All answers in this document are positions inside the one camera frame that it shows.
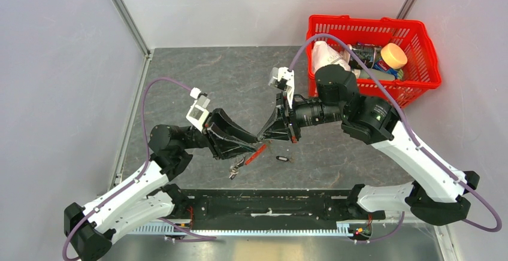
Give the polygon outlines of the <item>keyring bunch with tags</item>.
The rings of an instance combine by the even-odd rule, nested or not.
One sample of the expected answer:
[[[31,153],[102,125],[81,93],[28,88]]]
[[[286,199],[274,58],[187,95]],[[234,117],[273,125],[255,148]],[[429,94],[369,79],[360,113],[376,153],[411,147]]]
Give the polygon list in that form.
[[[252,163],[265,150],[271,147],[271,143],[272,141],[266,141],[254,153],[249,153],[246,156],[243,156],[240,159],[238,159],[233,165],[230,166],[228,178],[230,180],[233,180],[238,175],[240,168]]]

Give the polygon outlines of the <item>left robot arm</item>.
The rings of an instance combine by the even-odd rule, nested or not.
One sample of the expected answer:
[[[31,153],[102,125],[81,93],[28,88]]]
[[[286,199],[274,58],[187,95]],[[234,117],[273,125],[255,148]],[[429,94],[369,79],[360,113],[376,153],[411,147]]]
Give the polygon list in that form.
[[[188,149],[207,148],[219,160],[256,151],[258,137],[221,108],[191,110],[186,118],[190,126],[153,127],[147,160],[127,179],[85,205],[73,202],[64,209],[64,260],[70,260],[68,247],[76,260],[98,260],[135,228],[160,217],[183,217],[188,202],[171,181],[190,164]]]

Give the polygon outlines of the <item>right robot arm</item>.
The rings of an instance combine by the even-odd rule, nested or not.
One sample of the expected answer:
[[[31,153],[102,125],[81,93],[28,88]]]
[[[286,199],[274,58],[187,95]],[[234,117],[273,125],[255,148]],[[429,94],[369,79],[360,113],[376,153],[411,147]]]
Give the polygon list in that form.
[[[471,204],[465,194],[477,187],[477,173],[430,158],[424,143],[408,135],[396,109],[380,97],[362,95],[355,74],[340,65],[319,68],[315,81],[317,97],[297,102],[294,73],[286,67],[272,69],[269,84],[280,93],[259,140],[297,142],[304,127],[340,122],[344,133],[381,151],[413,178],[399,186],[355,185],[346,201],[348,215],[362,218],[375,211],[409,211],[435,226],[467,218]]]

